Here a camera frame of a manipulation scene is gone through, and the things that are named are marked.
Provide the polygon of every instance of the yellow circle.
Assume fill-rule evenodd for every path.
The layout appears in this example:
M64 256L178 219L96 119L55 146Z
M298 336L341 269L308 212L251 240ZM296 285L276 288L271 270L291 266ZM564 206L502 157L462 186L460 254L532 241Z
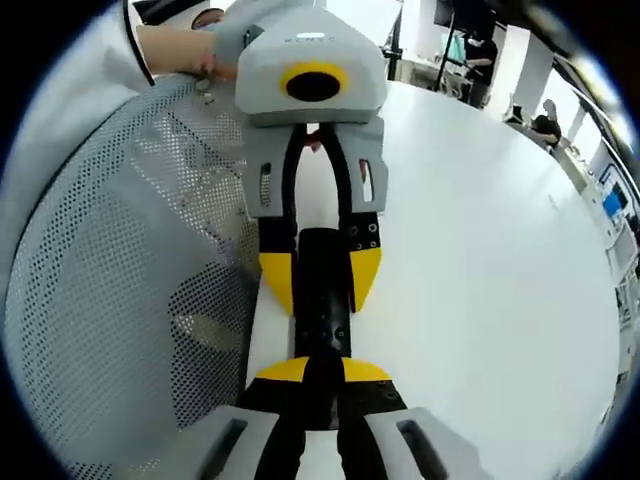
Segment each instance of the yellow circle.
M289 81L297 77L298 75L302 75L303 73L312 72L326 73L327 75L331 75L340 84L340 91L345 90L349 84L349 76L342 67L334 65L332 63L311 61L296 63L287 68L280 77L280 90L282 90L282 93L284 93L286 96L289 96L289 93L287 92L287 84L289 83Z

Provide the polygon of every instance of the white robot body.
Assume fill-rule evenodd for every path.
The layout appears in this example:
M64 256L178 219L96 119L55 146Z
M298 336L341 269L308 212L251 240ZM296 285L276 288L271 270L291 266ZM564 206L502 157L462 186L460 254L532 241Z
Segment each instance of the white robot body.
M249 122L369 122L387 96L380 49L323 8L283 13L255 23L240 56L236 105Z

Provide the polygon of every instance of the white sleeve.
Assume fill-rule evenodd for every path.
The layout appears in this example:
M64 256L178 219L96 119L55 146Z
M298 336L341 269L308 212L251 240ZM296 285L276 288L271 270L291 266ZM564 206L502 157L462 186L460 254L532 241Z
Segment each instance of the white sleeve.
M96 18L40 84L0 179L0 304L31 212L69 155L117 108L153 84L129 0Z

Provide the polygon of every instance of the black circular hole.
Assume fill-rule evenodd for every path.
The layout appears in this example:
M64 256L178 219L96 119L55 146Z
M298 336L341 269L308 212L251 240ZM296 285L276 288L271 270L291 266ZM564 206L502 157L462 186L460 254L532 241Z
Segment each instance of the black circular hole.
M287 93L302 102L321 102L340 91L338 79L328 73L306 72L287 82Z

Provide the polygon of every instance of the white table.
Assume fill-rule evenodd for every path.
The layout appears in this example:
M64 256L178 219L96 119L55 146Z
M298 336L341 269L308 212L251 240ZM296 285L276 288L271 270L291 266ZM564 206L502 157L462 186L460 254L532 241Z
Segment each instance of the white table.
M474 443L496 480L550 478L589 448L618 372L594 223L556 161L483 112L392 83L382 115L383 259L353 356ZM323 157L300 165L300 228L337 225ZM263 285L249 379L288 357L291 333ZM309 436L298 478L342 478L332 435Z

